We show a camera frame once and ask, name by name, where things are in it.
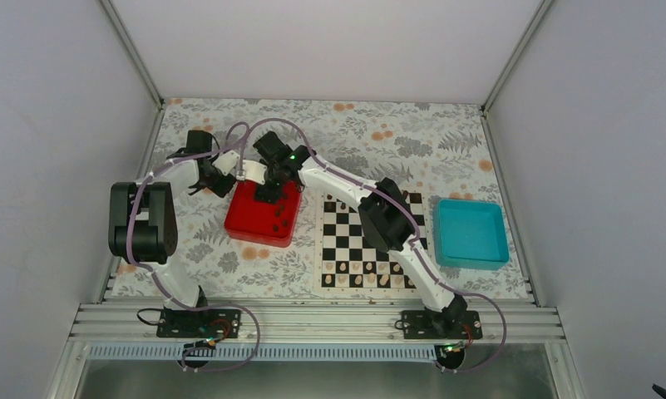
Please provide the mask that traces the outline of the red plastic tray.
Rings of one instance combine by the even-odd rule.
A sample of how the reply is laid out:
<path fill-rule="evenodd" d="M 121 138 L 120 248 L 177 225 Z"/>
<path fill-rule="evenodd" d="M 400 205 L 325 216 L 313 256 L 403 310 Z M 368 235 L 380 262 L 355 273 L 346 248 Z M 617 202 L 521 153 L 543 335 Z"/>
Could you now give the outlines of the red plastic tray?
<path fill-rule="evenodd" d="M 255 199 L 253 181 L 239 182 L 230 201 L 224 229 L 232 239 L 278 248 L 288 247 L 301 203 L 301 193 L 294 182 L 284 185 L 282 196 L 273 204 Z"/>

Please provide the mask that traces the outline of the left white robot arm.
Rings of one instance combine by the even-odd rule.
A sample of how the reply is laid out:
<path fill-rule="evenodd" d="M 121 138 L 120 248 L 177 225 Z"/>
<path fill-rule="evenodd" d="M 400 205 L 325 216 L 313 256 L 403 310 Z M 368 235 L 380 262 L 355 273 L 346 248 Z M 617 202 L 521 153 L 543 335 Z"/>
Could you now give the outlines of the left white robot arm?
<path fill-rule="evenodd" d="M 203 289 L 170 261 L 179 243 L 175 199 L 208 190 L 224 198 L 236 179 L 215 162 L 223 148 L 208 131 L 191 130 L 185 145 L 140 179 L 111 187 L 107 242 L 111 253 L 147 272 L 163 297 L 165 312 L 180 312 L 179 326 L 205 334 L 211 313 Z"/>

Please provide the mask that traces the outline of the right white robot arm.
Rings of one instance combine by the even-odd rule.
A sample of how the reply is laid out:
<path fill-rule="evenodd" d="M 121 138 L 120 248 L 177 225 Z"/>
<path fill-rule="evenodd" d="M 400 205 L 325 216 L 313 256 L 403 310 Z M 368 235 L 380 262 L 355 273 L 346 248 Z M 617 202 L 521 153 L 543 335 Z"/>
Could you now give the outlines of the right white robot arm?
<path fill-rule="evenodd" d="M 264 188 L 278 195 L 284 184 L 322 190 L 354 208 L 362 234 L 374 249 L 389 255 L 414 283 L 424 306 L 426 321 L 419 326 L 423 336 L 450 338 L 467 333 L 464 322 L 467 302 L 446 285 L 423 248 L 420 227 L 397 184 L 388 178 L 374 182 L 338 168 L 306 145 L 295 149 L 272 131 L 254 143 L 267 167 Z"/>

